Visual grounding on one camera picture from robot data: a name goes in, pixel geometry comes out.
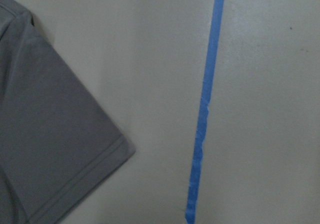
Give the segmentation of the dark brown t-shirt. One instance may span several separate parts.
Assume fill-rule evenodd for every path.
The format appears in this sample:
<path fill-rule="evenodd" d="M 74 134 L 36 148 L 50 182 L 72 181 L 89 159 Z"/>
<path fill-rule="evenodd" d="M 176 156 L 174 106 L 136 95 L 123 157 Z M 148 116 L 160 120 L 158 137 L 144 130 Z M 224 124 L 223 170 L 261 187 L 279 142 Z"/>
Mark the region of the dark brown t-shirt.
<path fill-rule="evenodd" d="M 135 149 L 30 11 L 0 7 L 0 221 L 58 223 Z"/>

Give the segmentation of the blue tape grid lines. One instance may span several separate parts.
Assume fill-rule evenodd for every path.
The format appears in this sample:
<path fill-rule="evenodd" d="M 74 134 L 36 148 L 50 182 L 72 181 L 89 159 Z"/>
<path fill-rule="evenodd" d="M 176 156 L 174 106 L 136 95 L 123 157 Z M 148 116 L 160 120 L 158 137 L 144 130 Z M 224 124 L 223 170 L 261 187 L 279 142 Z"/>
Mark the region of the blue tape grid lines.
<path fill-rule="evenodd" d="M 209 105 L 211 102 L 214 72 L 218 54 L 220 40 L 221 21 L 223 17 L 223 7 L 225 0 L 214 0 L 211 15 L 210 31 L 208 36 L 208 48 L 204 66 L 201 97 L 199 101 L 199 112 L 194 139 L 194 149 L 191 160 L 190 177 L 188 181 L 188 193 L 185 206 L 185 223 L 196 222 L 197 200 L 199 195 L 199 185 L 201 181 L 201 170 L 203 161 L 203 144 L 205 142 L 207 131 L 207 120 L 209 116 Z"/>

